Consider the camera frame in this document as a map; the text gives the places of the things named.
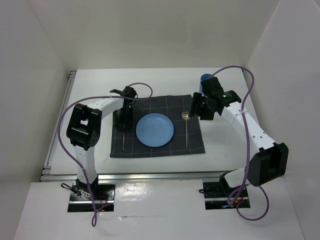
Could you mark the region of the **silver metal spoon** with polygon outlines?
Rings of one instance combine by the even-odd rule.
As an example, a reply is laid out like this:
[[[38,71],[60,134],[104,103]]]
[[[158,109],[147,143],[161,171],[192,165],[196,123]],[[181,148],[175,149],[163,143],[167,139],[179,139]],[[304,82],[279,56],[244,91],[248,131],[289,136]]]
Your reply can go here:
[[[190,119],[189,112],[188,111],[183,111],[181,113],[182,119],[185,121],[185,143],[186,143],[186,148],[188,148],[188,120]]]

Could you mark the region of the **blue plastic plate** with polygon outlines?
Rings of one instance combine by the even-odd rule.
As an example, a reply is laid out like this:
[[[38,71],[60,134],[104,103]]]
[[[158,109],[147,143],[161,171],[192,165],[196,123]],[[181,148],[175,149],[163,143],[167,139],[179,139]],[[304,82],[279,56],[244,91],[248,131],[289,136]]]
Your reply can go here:
[[[165,115],[150,113],[137,123],[135,133],[139,141],[152,148],[167,144],[174,135],[174,125]]]

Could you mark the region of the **dark grey checked cloth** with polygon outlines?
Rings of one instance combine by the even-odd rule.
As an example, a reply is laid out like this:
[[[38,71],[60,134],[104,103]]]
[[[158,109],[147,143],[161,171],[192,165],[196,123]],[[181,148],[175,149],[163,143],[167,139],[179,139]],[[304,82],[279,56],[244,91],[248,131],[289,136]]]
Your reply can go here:
[[[191,95],[156,96],[149,100],[138,101],[133,110],[133,126],[125,132],[125,148],[123,150],[123,133],[112,127],[110,157],[119,159],[155,158],[180,155],[204,154],[205,146],[200,123],[197,117],[188,120],[188,148],[186,148],[186,123],[182,112],[191,108]],[[149,147],[139,141],[136,135],[138,121],[145,115],[158,113],[168,117],[174,126],[171,140],[160,147]]]

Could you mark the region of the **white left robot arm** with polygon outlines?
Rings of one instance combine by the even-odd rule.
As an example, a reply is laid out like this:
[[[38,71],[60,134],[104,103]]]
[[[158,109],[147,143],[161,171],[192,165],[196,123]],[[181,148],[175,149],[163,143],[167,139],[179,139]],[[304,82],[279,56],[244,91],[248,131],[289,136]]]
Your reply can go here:
[[[124,90],[113,89],[111,96],[88,105],[78,103],[73,107],[66,136],[73,145],[78,167],[76,185],[88,200],[99,195],[98,174],[95,167],[95,145],[101,135],[102,120],[113,117],[113,125],[118,132],[127,132],[133,126],[133,98],[137,92],[126,86]]]

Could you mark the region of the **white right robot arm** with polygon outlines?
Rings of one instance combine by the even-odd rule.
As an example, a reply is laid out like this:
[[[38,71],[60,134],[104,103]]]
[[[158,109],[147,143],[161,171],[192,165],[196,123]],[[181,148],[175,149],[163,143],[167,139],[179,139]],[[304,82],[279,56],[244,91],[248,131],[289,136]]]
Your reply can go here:
[[[245,109],[233,90],[224,91],[217,77],[200,82],[192,96],[189,117],[212,121],[215,114],[227,120],[246,143],[246,166],[228,172],[218,184],[223,196],[230,196],[242,184],[259,187],[286,173],[289,149],[268,136]]]

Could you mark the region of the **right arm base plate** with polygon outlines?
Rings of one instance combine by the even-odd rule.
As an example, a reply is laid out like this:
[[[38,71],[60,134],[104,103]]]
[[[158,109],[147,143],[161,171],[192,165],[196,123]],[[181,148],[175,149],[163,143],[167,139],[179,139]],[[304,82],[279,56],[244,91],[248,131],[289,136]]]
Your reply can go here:
[[[250,208],[250,200],[246,188],[242,191],[239,198],[233,204],[228,204],[227,199],[234,189],[223,191],[218,182],[204,182],[202,189],[198,192],[204,196],[204,204],[206,210],[226,210],[236,209],[237,204],[241,203],[239,208]]]

